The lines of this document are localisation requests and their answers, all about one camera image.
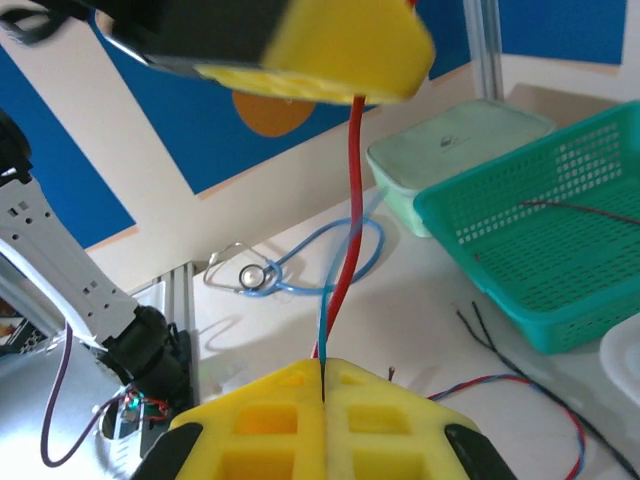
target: black cable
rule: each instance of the black cable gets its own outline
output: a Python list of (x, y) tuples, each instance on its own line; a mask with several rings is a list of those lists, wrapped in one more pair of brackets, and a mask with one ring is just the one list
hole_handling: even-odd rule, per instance
[(600, 433), (600, 431), (595, 427), (595, 425), (593, 425), (584, 416), (582, 416), (580, 413), (576, 412), (573, 408), (571, 408), (567, 404), (567, 402), (565, 402), (558, 395), (556, 395), (551, 390), (549, 390), (547, 387), (545, 387), (544, 385), (540, 384), (539, 382), (537, 382), (536, 380), (531, 378), (529, 375), (524, 373), (520, 369), (520, 367), (518, 367), (515, 363), (513, 363), (508, 357), (504, 356), (497, 349), (497, 347), (495, 346), (495, 343), (493, 342), (493, 339), (491, 338), (491, 335), (489, 334), (489, 330), (487, 329), (487, 326), (484, 323), (484, 319), (482, 318), (482, 314), (480, 313), (480, 310), (478, 309), (478, 305), (476, 304), (476, 302), (471, 302), (471, 305), (473, 306), (473, 310), (475, 311), (476, 317), (478, 319), (478, 323), (480, 324), (480, 327), (482, 328), (482, 331), (484, 332), (484, 335), (486, 337), (486, 342), (483, 341), (476, 334), (476, 332), (473, 330), (473, 328), (471, 328), (471, 324), (469, 323), (467, 318), (460, 312), (460, 310), (457, 310), (456, 314), (458, 315), (458, 318), (460, 318), (460, 320), (462, 320), (462, 322), (464, 323), (464, 326), (467, 328), (467, 330), (469, 331), (469, 333), (471, 334), (473, 339), (476, 342), (478, 342), (480, 345), (482, 345), (483, 348), (486, 348), (487, 350), (493, 352), (498, 357), (498, 359), (507, 368), (509, 368), (510, 370), (514, 371), (515, 373), (517, 373), (521, 377), (526, 378), (527, 380), (529, 380), (531, 383), (533, 383), (536, 386), (536, 388), (538, 388), (542, 393), (544, 393), (549, 399), (553, 400), (555, 403), (557, 403), (558, 405), (560, 405), (563, 408), (566, 408), (567, 410), (569, 410), (569, 412), (571, 412), (573, 415), (575, 415), (576, 418), (580, 421), (580, 423), (582, 423), (582, 425), (584, 426), (585, 430), (587, 430), (591, 434), (592, 437), (594, 437), (603, 447), (605, 447), (609, 451), (611, 456), (616, 460), (616, 462), (618, 462), (618, 464), (624, 469), (624, 471), (627, 472), (629, 474), (629, 476), (631, 478), (633, 478), (634, 480), (640, 480), (640, 475), (638, 474), (636, 469), (633, 467), (631, 462), (629, 460), (627, 460), (627, 458), (616, 447), (614, 447), (609, 442), (609, 440), (606, 439), (606, 437), (602, 433)]

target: container lid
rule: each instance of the container lid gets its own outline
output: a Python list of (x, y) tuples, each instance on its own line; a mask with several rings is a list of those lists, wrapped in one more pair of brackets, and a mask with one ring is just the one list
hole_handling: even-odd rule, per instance
[(555, 124), (505, 103), (472, 100), (373, 143), (371, 167), (407, 195), (537, 140)]

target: white container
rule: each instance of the white container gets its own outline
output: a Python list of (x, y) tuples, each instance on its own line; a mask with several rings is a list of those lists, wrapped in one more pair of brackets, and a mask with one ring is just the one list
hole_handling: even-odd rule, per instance
[(501, 102), (472, 100), (403, 132), (378, 140), (367, 160), (385, 202), (419, 237), (430, 236), (413, 199), (436, 185), (555, 130), (539, 115)]

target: red wire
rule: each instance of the red wire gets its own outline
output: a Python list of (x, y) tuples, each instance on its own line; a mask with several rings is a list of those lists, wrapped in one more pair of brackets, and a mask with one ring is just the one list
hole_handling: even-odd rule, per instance
[[(349, 117), (349, 182), (351, 190), (351, 228), (358, 228), (358, 232), (351, 238), (340, 278), (329, 302), (327, 338), (329, 338), (340, 307), (342, 307), (344, 298), (347, 295), (347, 290), (351, 286), (351, 280), (358, 265), (360, 244), (362, 243), (362, 225), (358, 225), (358, 223), (360, 222), (363, 211), (362, 172), (360, 168), (360, 128), (362, 126), (363, 113), (364, 97), (355, 97), (351, 105), (351, 116)], [(313, 346), (311, 358), (318, 358), (317, 341)]]
[[(474, 378), (473, 380), (469, 380), (468, 382), (464, 382), (464, 383), (461, 383), (461, 384), (457, 385), (455, 388), (453, 388), (451, 390), (446, 390), (445, 392), (435, 393), (433, 395), (429, 395), (427, 398), (429, 400), (433, 400), (436, 397), (439, 397), (440, 395), (442, 395), (443, 393), (447, 393), (447, 395), (451, 395), (451, 394), (459, 392), (461, 390), (465, 390), (465, 389), (467, 389), (469, 387), (473, 387), (474, 385), (479, 385), (482, 382), (484, 382), (486, 380), (489, 380), (489, 379), (492, 379), (494, 377), (495, 377), (495, 375), (485, 375), (484, 377)], [(527, 380), (526, 378), (523, 378), (523, 377), (519, 377), (517, 375), (502, 375), (500, 377), (500, 380), (511, 380), (513, 382), (519, 382), (519, 383), (524, 383), (526, 385), (535, 386), (535, 384), (533, 382), (531, 382), (530, 380)], [(580, 421), (576, 418), (576, 416), (573, 413), (571, 413), (566, 408), (563, 408), (563, 410), (565, 411), (565, 413), (567, 414), (567, 416), (569, 417), (571, 422), (575, 425), (576, 430), (578, 431), (578, 435), (580, 436), (580, 441), (582, 442), (583, 445), (585, 445), (586, 444), (586, 435), (585, 435), (585, 432), (584, 432), (584, 427), (582, 426)], [(565, 480), (575, 480), (576, 478), (578, 478), (578, 474), (579, 473), (580, 473), (580, 458), (578, 458), (576, 463), (573, 465), (573, 468), (571, 469), (569, 474), (565, 477)]]

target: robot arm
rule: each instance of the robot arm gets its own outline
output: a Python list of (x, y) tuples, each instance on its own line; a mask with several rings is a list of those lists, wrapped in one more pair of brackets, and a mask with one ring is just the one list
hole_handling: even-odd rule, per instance
[(0, 253), (124, 384), (171, 399), (188, 384), (164, 316), (120, 290), (58, 220), (29, 174), (29, 144), (0, 110)]

